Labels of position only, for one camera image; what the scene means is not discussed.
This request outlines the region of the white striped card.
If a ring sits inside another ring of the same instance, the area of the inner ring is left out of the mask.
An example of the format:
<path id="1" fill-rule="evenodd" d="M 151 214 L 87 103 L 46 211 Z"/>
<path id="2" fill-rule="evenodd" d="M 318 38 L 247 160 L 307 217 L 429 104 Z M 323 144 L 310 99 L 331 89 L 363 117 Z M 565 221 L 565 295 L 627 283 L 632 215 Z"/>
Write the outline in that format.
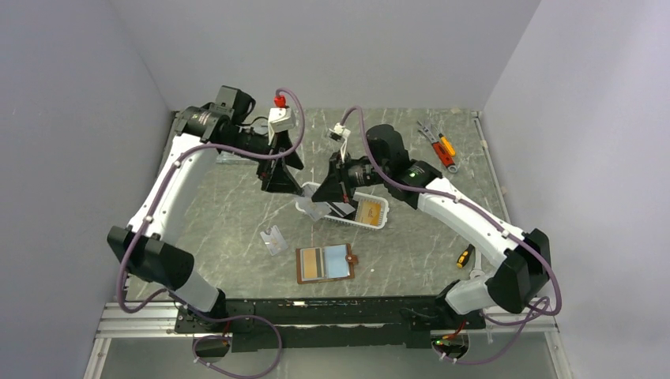
<path id="1" fill-rule="evenodd" d="M 356 208 L 348 203 L 327 202 L 330 215 L 339 218 L 347 218 L 356 212 Z"/>

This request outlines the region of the white plastic basket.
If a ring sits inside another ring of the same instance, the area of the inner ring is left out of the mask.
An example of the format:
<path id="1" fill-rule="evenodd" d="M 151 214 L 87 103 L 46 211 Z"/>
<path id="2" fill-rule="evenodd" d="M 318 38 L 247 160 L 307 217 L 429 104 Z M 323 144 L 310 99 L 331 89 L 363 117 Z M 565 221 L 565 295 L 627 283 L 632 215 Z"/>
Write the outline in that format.
<path id="1" fill-rule="evenodd" d="M 313 195 L 319 186 L 317 182 L 305 182 L 302 195 L 294 196 L 295 208 L 313 221 L 330 220 L 372 230 L 383 229 L 386 225 L 390 210 L 387 199 L 356 192 L 349 203 L 314 203 L 309 195 Z"/>

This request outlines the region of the clear plastic card sleeve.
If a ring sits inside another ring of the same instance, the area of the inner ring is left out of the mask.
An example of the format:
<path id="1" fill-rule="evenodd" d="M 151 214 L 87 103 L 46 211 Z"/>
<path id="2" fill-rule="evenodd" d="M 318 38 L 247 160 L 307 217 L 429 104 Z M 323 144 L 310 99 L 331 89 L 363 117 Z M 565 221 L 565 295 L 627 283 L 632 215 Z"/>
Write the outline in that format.
<path id="1" fill-rule="evenodd" d="M 261 231 L 259 234 L 271 256 L 276 256 L 277 254 L 288 250 L 288 243 L 277 225 L 273 225 L 270 228 Z"/>

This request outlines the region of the brown leather card holder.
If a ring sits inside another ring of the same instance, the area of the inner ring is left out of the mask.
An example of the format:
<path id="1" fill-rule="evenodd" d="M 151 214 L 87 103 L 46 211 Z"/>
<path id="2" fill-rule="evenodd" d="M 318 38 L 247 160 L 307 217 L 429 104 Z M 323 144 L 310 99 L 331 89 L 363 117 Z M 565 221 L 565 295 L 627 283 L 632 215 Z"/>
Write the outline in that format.
<path id="1" fill-rule="evenodd" d="M 325 263 L 325 278 L 320 280 L 303 280 L 301 269 L 301 251 L 309 248 L 321 248 Z M 296 259 L 296 281 L 298 284 L 326 283 L 340 280 L 354 279 L 355 266 L 359 263 L 359 258 L 352 252 L 350 244 L 340 244 L 333 246 L 313 246 L 299 248 L 295 250 Z"/>

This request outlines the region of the gold credit card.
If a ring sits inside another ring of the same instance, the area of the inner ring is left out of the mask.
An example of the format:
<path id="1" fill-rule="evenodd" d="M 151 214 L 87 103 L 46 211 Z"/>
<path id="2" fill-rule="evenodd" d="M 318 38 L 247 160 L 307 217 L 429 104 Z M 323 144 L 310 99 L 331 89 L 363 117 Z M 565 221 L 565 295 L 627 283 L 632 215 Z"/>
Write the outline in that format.
<path id="1" fill-rule="evenodd" d="M 301 259 L 303 280 L 320 280 L 325 278 L 326 270 L 321 248 L 302 250 Z"/>

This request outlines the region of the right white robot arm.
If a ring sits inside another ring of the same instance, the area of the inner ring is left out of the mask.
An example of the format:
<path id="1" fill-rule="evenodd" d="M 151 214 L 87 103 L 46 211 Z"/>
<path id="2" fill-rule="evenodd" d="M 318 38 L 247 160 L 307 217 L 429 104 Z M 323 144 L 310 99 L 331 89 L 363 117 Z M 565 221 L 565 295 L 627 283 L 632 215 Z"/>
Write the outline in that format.
<path id="1" fill-rule="evenodd" d="M 490 274 L 455 281 L 435 307 L 439 324 L 453 328 L 471 311 L 498 306 L 521 313 L 550 280 L 548 237 L 538 230 L 526 233 L 471 201 L 442 172 L 412 159 L 402 136 L 390 125 L 373 126 L 365 133 L 364 156 L 346 151 L 349 130 L 337 124 L 329 137 L 341 148 L 329 158 L 326 178 L 311 199 L 349 203 L 356 189 L 384 185 L 390 195 L 411 208 L 436 218 L 471 242 L 493 266 Z"/>

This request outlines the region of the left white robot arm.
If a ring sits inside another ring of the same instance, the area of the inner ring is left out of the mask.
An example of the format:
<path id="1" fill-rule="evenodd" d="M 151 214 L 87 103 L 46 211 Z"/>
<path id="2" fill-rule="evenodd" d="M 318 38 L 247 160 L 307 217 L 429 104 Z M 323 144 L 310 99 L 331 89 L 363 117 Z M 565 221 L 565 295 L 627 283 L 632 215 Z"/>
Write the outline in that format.
<path id="1" fill-rule="evenodd" d="M 126 225 L 113 226 L 107 234 L 119 260 L 115 295 L 124 312 L 136 313 L 147 305 L 146 301 L 134 308 L 126 304 L 126 280 L 135 276 L 161 285 L 162 292 L 196 313 L 196 322 L 206 331 L 225 325 L 226 294 L 202 277 L 194 255 L 177 247 L 176 241 L 201 180 L 221 152 L 256 162 L 263 192 L 303 194 L 290 170 L 304 168 L 296 150 L 306 129 L 305 112 L 287 88 L 278 88 L 273 102 L 264 134 L 242 126 L 255 99 L 225 85 L 215 101 L 177 114 L 168 158 L 149 195 Z"/>

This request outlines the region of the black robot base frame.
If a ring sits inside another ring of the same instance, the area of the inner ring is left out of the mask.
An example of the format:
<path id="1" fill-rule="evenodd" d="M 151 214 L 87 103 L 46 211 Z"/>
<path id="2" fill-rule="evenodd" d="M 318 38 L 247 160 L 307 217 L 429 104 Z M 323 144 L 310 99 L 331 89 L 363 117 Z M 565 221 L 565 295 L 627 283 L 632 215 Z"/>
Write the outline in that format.
<path id="1" fill-rule="evenodd" d="M 229 298 L 230 321 L 180 309 L 175 333 L 231 337 L 234 352 L 261 349 L 401 345 L 428 349 L 434 338 L 481 330 L 478 311 L 458 315 L 439 295 L 336 298 Z"/>

